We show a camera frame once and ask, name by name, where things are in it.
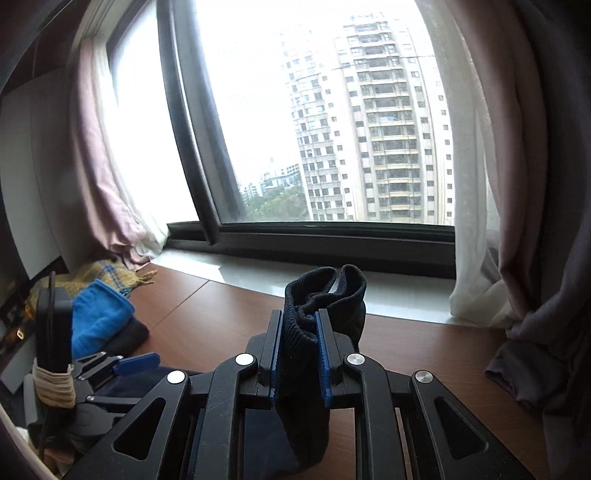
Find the window frame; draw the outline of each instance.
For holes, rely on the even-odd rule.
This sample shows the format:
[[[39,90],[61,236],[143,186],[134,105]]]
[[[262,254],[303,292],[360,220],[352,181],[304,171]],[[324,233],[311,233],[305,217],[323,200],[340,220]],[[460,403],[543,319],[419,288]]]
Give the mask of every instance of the window frame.
[[[169,224],[167,248],[318,265],[352,262],[365,270],[455,278],[451,226],[338,220],[245,221],[242,197],[215,115],[191,1],[155,1],[171,123],[199,216],[197,222]],[[223,221],[228,218],[238,221]]]

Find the tree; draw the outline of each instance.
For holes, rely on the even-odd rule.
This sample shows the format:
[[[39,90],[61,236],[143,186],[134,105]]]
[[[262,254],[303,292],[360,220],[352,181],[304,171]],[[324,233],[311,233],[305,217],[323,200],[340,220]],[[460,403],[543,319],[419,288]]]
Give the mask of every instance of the tree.
[[[275,187],[262,197],[255,196],[246,204],[250,222],[297,222],[310,220],[306,194],[301,185]]]

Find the wooden table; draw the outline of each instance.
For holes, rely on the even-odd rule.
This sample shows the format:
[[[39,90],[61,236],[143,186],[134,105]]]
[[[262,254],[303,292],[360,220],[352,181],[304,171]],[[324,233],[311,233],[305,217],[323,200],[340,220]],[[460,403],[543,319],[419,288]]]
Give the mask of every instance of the wooden table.
[[[279,297],[145,267],[155,268],[155,283],[139,287],[130,299],[137,318],[151,330],[140,352],[159,353],[164,365],[213,370],[244,351],[252,335],[266,331],[271,310],[283,306]],[[432,372],[538,480],[546,480],[550,474],[540,418],[483,373],[504,338],[500,330],[367,315],[359,347],[386,369],[407,375],[419,369]],[[353,411],[332,411],[323,461],[290,478],[353,480],[354,433]]]

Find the beige elastic band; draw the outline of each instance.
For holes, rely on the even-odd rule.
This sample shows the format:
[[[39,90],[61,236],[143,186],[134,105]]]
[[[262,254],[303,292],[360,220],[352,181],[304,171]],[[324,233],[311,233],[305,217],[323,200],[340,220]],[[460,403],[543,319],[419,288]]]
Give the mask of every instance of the beige elastic band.
[[[74,367],[70,365],[65,374],[56,374],[37,365],[37,359],[33,362],[33,383],[35,392],[45,405],[49,407],[74,408],[76,405],[76,392],[74,379],[72,378]]]

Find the blue cloth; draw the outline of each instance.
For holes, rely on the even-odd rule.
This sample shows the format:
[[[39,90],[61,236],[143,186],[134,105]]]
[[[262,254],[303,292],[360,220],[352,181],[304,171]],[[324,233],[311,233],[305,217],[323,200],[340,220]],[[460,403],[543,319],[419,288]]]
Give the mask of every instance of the blue cloth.
[[[135,308],[121,293],[100,280],[74,299],[72,358],[99,352],[127,325]]]

